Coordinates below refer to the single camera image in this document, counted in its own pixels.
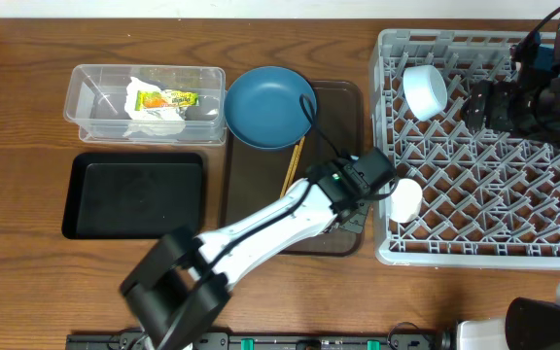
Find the white cup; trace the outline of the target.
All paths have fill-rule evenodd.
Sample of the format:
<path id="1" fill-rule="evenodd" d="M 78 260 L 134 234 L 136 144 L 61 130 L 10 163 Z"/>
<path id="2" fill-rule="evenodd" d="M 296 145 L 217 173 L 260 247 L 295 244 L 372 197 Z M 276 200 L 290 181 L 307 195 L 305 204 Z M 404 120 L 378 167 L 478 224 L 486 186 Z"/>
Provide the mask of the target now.
<path id="1" fill-rule="evenodd" d="M 394 222 L 405 224 L 418 217 L 423 190 L 412 179 L 400 179 L 390 199 L 391 212 L 389 218 Z"/>

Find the light blue bowl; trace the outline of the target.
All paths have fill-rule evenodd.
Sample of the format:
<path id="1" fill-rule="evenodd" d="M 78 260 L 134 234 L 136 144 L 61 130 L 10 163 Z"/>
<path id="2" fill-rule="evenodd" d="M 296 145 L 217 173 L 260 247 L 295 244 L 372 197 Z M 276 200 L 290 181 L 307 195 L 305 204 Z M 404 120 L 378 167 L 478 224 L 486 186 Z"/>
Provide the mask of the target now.
<path id="1" fill-rule="evenodd" d="M 405 101 L 414 115 L 427 121 L 441 113 L 447 105 L 447 88 L 444 78 L 433 65 L 406 68 L 402 74 Z"/>

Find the dark blue plate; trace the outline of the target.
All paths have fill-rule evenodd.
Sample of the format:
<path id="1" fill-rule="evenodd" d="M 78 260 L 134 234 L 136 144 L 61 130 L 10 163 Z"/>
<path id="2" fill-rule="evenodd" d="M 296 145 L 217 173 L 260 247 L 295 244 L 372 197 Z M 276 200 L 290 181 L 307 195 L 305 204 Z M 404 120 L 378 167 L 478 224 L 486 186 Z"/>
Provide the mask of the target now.
<path id="1" fill-rule="evenodd" d="M 318 112 L 312 85 L 294 70 L 255 68 L 227 91 L 224 113 L 232 135 L 250 147 L 275 151 L 295 145 Z"/>

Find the white napkin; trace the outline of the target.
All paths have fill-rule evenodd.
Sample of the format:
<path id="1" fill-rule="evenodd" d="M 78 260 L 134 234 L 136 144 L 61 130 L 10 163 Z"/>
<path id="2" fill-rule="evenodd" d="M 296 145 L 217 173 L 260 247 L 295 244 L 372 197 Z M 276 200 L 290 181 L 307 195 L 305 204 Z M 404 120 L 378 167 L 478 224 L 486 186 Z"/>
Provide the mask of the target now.
<path id="1" fill-rule="evenodd" d="M 169 136 L 179 134 L 185 129 L 185 120 L 178 108 L 137 111 L 139 92 L 161 92 L 161 88 L 135 77 L 130 78 L 124 103 L 124 111 L 130 117 L 130 122 L 124 137 L 131 137 L 136 132 L 143 132 L 149 136 Z"/>

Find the yellow green snack wrapper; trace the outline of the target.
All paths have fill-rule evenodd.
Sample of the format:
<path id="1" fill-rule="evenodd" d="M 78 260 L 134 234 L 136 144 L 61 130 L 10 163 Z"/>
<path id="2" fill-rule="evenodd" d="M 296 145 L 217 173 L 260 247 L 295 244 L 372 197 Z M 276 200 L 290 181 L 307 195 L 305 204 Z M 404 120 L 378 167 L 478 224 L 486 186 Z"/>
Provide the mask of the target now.
<path id="1" fill-rule="evenodd" d="M 158 110 L 164 108 L 187 109 L 198 105 L 198 94 L 189 91 L 166 89 L 137 93 L 135 110 Z"/>

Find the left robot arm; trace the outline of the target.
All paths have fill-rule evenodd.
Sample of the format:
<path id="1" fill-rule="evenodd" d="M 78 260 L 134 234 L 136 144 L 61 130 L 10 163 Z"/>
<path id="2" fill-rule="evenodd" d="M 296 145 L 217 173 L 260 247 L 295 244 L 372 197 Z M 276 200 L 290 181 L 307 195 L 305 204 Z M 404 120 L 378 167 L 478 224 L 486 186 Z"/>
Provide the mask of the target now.
<path id="1" fill-rule="evenodd" d="M 309 169 L 284 196 L 228 227 L 164 235 L 120 286 L 150 349 L 183 349 L 211 326 L 233 287 L 286 247 L 322 233 L 373 193 L 360 160 Z"/>

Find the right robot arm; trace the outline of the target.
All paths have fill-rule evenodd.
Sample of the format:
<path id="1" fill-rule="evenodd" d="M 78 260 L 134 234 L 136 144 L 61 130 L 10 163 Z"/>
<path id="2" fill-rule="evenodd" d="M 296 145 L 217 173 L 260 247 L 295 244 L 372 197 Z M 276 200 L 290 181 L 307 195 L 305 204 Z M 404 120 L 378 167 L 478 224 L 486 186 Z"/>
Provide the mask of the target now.
<path id="1" fill-rule="evenodd" d="M 470 131 L 483 128 L 560 147 L 560 7 L 553 48 L 534 28 L 510 50 L 518 78 L 483 80 L 464 103 L 461 117 Z M 516 298 L 503 319 L 465 321 L 455 337 L 458 349 L 560 349 L 560 282 L 554 302 Z"/>

